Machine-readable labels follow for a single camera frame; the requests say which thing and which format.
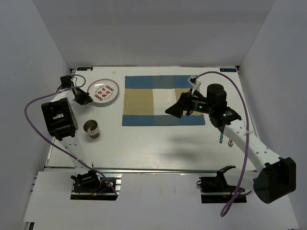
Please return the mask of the white plate with red print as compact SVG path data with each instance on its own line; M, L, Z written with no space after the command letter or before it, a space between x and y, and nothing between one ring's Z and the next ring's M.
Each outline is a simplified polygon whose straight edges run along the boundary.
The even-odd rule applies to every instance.
M108 106L119 96L119 85L111 79L99 79L88 86L87 93L96 106Z

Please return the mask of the white brown metal cup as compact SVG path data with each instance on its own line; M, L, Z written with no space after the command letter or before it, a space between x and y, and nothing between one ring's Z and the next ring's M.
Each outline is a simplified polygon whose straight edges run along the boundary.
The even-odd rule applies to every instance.
M83 125L83 130L90 138L98 138L100 136L100 128L95 120L88 120Z

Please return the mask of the blue tan white placemat cloth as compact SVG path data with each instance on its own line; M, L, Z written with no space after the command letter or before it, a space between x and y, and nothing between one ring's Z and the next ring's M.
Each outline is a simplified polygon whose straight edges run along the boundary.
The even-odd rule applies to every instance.
M122 125L202 126L204 115L194 112L181 119L165 113L183 92L192 88L189 75L126 76Z

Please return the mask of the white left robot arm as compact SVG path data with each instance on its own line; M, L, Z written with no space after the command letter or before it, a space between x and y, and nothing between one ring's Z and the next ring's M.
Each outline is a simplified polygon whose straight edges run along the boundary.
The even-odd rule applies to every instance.
M86 174L93 164L87 158L77 137L78 122L68 99L68 91L60 93L52 101L41 105L44 120L49 134L60 142L70 154L76 174Z

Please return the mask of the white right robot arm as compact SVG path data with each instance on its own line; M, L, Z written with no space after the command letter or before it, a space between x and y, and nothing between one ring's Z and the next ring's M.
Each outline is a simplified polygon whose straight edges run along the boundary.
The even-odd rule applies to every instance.
M178 101L165 113L177 118L193 112L208 114L211 124L221 134L230 138L254 165L257 177L253 178L252 191L264 203L269 204L296 190L296 163L282 158L269 149L259 138L249 132L247 121L227 105L226 91L220 84L210 84L207 95L190 89L183 92Z

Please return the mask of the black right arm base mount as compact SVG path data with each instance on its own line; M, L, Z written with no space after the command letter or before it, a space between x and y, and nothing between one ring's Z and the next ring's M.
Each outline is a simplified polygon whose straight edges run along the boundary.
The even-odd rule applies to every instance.
M201 192L202 204L226 204L235 194L241 170L233 165L214 173L202 173L196 182Z

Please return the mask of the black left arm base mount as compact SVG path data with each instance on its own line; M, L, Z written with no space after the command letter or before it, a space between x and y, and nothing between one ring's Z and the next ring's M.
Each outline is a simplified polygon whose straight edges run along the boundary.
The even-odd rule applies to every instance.
M70 200L115 201L119 194L121 179L107 177L106 179L95 171L72 175L73 185Z

